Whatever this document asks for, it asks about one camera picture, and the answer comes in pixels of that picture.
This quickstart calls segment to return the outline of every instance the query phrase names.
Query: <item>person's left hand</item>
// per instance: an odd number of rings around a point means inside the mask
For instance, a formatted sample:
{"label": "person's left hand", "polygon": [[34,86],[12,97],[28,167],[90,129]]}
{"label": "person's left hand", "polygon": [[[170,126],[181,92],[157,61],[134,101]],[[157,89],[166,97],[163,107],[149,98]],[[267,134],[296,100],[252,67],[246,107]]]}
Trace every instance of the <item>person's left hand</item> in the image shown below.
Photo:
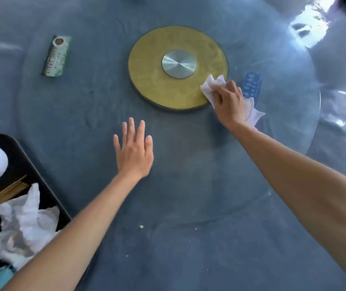
{"label": "person's left hand", "polygon": [[135,133],[134,119],[122,123],[123,143],[119,145],[118,135],[114,135],[114,148],[118,174],[129,174],[137,179],[144,178],[150,172],[153,165],[153,139],[147,136],[145,139],[145,122],[142,120],[138,131]]}

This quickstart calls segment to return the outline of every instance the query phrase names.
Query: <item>pinky finger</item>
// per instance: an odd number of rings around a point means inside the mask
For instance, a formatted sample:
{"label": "pinky finger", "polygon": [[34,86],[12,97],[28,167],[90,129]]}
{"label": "pinky finger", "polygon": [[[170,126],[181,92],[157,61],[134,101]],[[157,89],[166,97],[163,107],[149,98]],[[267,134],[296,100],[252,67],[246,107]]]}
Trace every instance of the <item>pinky finger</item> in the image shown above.
{"label": "pinky finger", "polygon": [[114,148],[115,148],[116,153],[119,153],[121,151],[121,146],[119,145],[118,135],[114,135]]}

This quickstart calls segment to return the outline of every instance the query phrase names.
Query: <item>forearm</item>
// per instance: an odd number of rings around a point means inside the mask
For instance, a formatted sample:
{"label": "forearm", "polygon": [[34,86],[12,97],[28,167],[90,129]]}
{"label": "forearm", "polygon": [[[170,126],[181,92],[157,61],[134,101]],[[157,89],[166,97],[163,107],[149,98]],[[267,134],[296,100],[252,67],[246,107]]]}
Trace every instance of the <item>forearm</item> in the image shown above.
{"label": "forearm", "polygon": [[243,124],[231,131],[302,225],[346,271],[346,177]]}
{"label": "forearm", "polygon": [[137,181],[117,175],[3,290],[73,290]]}

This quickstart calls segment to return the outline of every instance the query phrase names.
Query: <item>black tray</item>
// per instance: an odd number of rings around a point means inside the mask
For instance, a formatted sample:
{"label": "black tray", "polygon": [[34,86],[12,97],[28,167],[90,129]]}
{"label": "black tray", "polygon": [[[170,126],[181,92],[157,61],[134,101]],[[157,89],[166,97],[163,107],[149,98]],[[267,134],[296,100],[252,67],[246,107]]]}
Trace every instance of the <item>black tray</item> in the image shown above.
{"label": "black tray", "polygon": [[[57,230],[63,229],[70,221],[71,217],[60,201],[50,190],[48,184],[38,173],[30,159],[22,150],[20,144],[12,137],[0,134],[0,148],[8,157],[8,167],[5,173],[0,177],[0,191],[11,185],[22,176],[27,175],[22,181],[31,185],[38,183],[40,188],[40,209],[58,206],[60,210],[59,223]],[[19,195],[27,194],[29,188],[23,190]]]}

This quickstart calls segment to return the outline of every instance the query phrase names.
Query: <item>person's right arm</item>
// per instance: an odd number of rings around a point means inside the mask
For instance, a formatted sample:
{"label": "person's right arm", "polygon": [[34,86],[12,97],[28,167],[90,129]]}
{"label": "person's right arm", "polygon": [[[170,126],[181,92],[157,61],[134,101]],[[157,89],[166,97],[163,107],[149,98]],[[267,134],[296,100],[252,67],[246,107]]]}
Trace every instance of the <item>person's right arm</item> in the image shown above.
{"label": "person's right arm", "polygon": [[246,104],[233,81],[213,89],[219,120],[306,230],[346,272],[346,176],[248,126]]}

